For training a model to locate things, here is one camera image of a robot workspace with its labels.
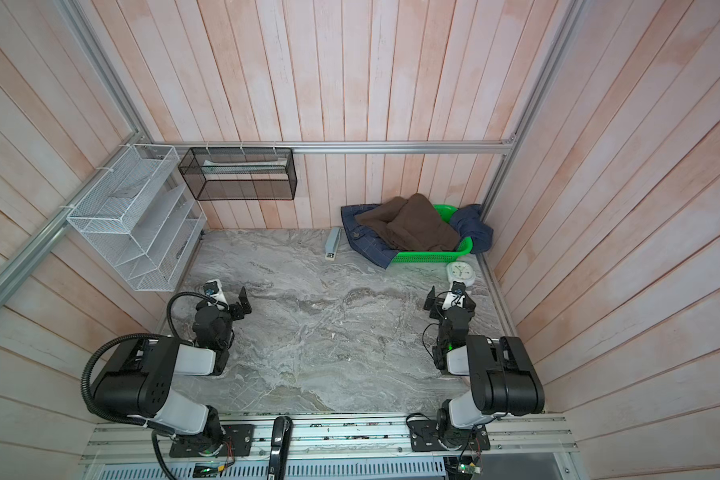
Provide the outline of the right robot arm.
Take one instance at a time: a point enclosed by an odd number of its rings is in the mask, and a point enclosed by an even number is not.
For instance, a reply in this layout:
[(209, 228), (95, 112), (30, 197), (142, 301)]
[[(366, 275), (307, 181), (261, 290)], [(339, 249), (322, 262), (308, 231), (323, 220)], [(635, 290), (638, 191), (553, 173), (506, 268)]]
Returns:
[(522, 340), (472, 334), (476, 303), (455, 282), (445, 292), (431, 289), (423, 309), (437, 328), (427, 349), (437, 370), (469, 380), (469, 390), (443, 402), (433, 419), (413, 414), (406, 424), (415, 451), (448, 451), (485, 444), (485, 426), (506, 416), (540, 414), (545, 407), (541, 381)]

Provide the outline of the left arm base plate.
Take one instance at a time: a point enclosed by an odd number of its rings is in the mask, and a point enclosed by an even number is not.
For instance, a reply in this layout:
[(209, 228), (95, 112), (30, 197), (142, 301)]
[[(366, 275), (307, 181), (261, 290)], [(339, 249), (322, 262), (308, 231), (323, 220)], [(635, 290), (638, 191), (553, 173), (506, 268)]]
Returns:
[(197, 435), (180, 435), (172, 443), (169, 457), (246, 457), (250, 454), (254, 429), (253, 424), (221, 423), (218, 428)]

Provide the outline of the brown trousers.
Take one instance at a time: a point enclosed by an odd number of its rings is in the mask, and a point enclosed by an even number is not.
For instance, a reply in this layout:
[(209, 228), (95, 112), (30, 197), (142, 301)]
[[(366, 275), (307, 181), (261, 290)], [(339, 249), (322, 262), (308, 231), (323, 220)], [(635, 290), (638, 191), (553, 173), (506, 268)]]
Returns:
[(458, 232), (441, 218), (422, 194), (414, 194), (408, 199), (395, 197), (356, 215), (355, 219), (394, 250), (446, 252), (456, 250), (461, 243)]

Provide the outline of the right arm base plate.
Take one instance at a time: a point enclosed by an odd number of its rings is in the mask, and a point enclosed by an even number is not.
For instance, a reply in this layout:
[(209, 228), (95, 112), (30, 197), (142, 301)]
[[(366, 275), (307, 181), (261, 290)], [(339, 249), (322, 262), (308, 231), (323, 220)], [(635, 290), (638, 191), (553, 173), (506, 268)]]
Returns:
[(436, 420), (416, 417), (406, 420), (414, 452), (478, 452), (491, 448), (484, 425), (457, 429)]

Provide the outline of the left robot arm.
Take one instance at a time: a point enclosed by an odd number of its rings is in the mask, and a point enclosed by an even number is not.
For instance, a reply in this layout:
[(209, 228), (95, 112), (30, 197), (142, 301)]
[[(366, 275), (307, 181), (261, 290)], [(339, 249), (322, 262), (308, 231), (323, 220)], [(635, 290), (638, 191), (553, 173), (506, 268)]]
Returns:
[(88, 411), (109, 422), (142, 426), (171, 439), (180, 455), (234, 453), (218, 410), (172, 387), (176, 376), (219, 376), (230, 358), (233, 324), (252, 313), (242, 288), (228, 302), (220, 282), (174, 294), (166, 304), (168, 335), (135, 333), (99, 347), (86, 363), (80, 391)]

